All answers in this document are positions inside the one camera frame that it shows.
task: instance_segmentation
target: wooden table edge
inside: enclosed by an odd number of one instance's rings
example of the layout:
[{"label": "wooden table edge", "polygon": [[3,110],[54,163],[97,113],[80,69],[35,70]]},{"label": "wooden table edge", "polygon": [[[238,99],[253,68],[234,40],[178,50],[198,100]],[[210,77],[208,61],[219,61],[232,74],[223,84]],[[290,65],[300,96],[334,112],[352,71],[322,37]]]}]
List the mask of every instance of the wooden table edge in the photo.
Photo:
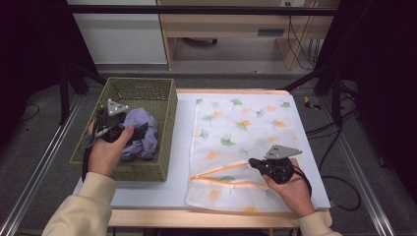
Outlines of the wooden table edge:
[{"label": "wooden table edge", "polygon": [[[290,94],[286,90],[272,89],[223,89],[223,88],[178,88],[178,93],[228,93],[228,94]],[[328,209],[326,223],[332,219]],[[114,208],[109,226],[124,227],[175,227],[175,228],[294,228],[297,217],[292,212],[240,213],[208,209],[149,209]]]}]

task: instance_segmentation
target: person's right hand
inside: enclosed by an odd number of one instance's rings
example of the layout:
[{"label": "person's right hand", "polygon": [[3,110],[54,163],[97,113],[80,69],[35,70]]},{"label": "person's right hand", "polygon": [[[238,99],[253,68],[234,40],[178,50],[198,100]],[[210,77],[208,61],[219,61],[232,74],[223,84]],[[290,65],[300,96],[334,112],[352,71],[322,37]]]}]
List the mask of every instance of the person's right hand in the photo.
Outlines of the person's right hand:
[{"label": "person's right hand", "polygon": [[[293,165],[298,166],[295,158],[290,158]],[[293,210],[298,217],[304,217],[315,212],[310,193],[304,179],[294,174],[285,184],[276,184],[269,176],[263,175],[268,186],[279,193],[288,207]]]}]

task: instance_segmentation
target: hand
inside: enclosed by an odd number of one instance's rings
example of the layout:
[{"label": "hand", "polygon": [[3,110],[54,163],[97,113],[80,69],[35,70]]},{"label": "hand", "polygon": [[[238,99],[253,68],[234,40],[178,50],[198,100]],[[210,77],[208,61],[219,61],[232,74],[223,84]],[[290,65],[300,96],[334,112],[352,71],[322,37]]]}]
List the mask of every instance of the hand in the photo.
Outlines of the hand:
[{"label": "hand", "polygon": [[[291,163],[298,166],[295,158],[290,158]],[[294,174],[285,184],[276,184],[269,176],[263,175],[268,186],[279,193],[288,207],[293,210],[298,217],[304,217],[315,212],[307,184],[304,179]]]},{"label": "hand", "polygon": [[[90,134],[92,131],[92,123],[89,125]],[[108,143],[103,139],[98,139],[92,147],[91,154],[89,155],[89,172],[94,172],[111,178],[113,171],[119,162],[122,150],[132,137],[134,130],[134,126],[129,126],[122,132],[119,139],[113,143]]]}]

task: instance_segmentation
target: metal rail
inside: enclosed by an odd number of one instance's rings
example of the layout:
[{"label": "metal rail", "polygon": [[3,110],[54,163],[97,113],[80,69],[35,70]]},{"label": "metal rail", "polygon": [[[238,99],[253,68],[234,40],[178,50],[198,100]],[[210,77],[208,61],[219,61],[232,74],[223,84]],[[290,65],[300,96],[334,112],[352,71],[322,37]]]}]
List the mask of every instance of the metal rail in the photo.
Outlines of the metal rail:
[{"label": "metal rail", "polygon": [[39,189],[40,184],[43,180],[43,177],[45,176],[50,164],[52,163],[58,148],[62,144],[62,140],[65,138],[65,135],[67,134],[68,129],[74,120],[74,117],[77,113],[77,110],[82,100],[83,100],[82,95],[75,96],[75,99],[70,108],[71,113],[68,116],[68,119],[66,120],[64,124],[58,127],[57,131],[55,132],[54,137],[49,143],[48,148],[43,154],[33,174],[31,175],[30,180],[28,181],[21,196],[19,197],[12,211],[9,213],[9,216],[2,223],[1,229],[0,229],[1,236],[14,235],[16,230],[18,229],[19,224],[24,218],[25,213],[27,212],[31,201],[33,200],[37,190]]},{"label": "metal rail", "polygon": [[[328,119],[331,121],[331,111],[330,105],[326,99],[323,99],[319,96],[320,104],[323,105],[325,114],[328,116]],[[365,176],[364,172],[358,161],[356,160],[355,154],[343,133],[339,136],[339,148],[342,152],[342,155],[346,161],[347,167],[349,168],[352,178],[355,181],[358,192],[360,193],[362,200],[368,210],[368,213],[371,215],[371,219],[375,224],[375,227],[380,235],[384,236],[393,236],[395,235],[389,220],[375,195],[374,190],[372,189],[371,184],[368,181],[368,178]]]}]

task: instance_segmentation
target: white table surface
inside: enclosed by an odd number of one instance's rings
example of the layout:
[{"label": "white table surface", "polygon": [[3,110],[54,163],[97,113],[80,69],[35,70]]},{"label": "white table surface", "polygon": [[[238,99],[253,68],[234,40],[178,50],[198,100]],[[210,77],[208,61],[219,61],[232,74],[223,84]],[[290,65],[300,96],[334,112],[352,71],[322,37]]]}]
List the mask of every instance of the white table surface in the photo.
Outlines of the white table surface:
[{"label": "white table surface", "polygon": [[[113,207],[122,208],[176,208],[189,209],[185,202],[188,180],[189,180],[189,159],[191,141],[194,127],[194,115],[197,96],[221,96],[229,94],[218,93],[178,93],[177,112],[173,130],[171,145],[171,156],[166,182],[139,182],[119,181],[116,194],[112,201]],[[277,94],[245,94],[253,98],[274,98]],[[291,115],[297,127],[300,149],[303,153],[297,158],[302,158],[303,171],[307,175],[312,187],[312,201],[316,209],[330,208],[328,196],[320,177],[317,164],[310,149],[300,116],[296,109],[294,99],[287,95],[290,101]],[[77,184],[74,193],[78,193],[82,185],[81,180]]]}]

